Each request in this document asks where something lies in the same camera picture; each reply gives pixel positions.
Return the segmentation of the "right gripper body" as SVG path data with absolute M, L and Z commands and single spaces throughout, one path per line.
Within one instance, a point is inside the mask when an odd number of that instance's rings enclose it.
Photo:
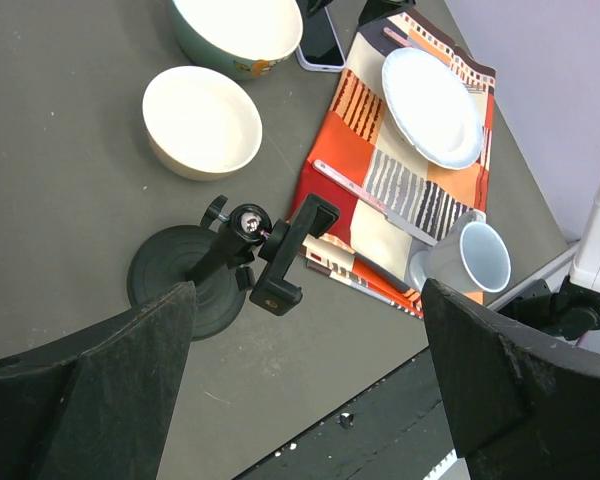
M 380 19 L 404 13 L 415 6 L 415 0 L 367 0 L 359 14 L 358 24 L 367 25 Z

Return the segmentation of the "phone with lilac case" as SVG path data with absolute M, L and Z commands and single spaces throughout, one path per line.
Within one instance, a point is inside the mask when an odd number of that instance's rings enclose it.
M 340 73 L 345 55 L 327 8 L 309 15 L 308 2 L 297 2 L 303 18 L 303 35 L 296 50 L 299 65 L 306 71 Z

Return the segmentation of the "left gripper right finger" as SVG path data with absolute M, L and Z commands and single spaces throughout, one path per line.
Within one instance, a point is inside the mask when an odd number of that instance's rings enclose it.
M 436 281 L 424 323 L 453 445 L 473 479 L 600 479 L 600 354 Z

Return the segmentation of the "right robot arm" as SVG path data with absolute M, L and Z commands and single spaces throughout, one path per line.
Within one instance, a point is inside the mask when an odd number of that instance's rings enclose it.
M 471 145 L 485 138 L 477 130 L 477 114 L 459 81 L 443 72 L 432 55 L 413 45 L 391 52 L 382 69 L 382 89 L 396 132 L 427 160 L 441 167 L 457 167 L 454 154 L 438 153 L 430 145 L 429 125 L 421 126 L 415 111 L 434 99 L 438 87 L 449 90 L 451 105 L 459 109 L 458 131 Z M 414 111 L 406 104 L 415 102 Z M 379 211 L 362 225 L 370 236 L 365 258 L 386 276 L 405 281 L 416 291 L 437 280 L 461 292 L 499 293 L 507 286 L 511 259 L 498 232 L 486 222 L 483 211 L 468 209 L 451 220 L 441 237 L 409 222 L 380 197 L 371 205 Z M 600 330 L 600 186 L 584 235 L 568 275 L 554 293 L 517 300 L 512 318 L 549 335 L 579 339 Z

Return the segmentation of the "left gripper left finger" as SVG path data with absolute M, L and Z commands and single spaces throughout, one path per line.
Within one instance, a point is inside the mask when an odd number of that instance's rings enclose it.
M 154 479 L 197 314 L 195 286 L 0 359 L 0 479 Z

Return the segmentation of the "black round-base phone holder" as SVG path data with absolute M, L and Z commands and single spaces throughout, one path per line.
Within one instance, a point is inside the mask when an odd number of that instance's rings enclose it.
M 134 255 L 127 274 L 131 305 L 191 281 L 197 292 L 195 341 L 228 328 L 246 301 L 283 316 L 303 298 L 285 276 L 304 240 L 318 238 L 339 219 L 339 209 L 310 194 L 291 221 L 272 221 L 253 203 L 223 212 L 225 196 L 216 197 L 197 225 L 163 229 Z

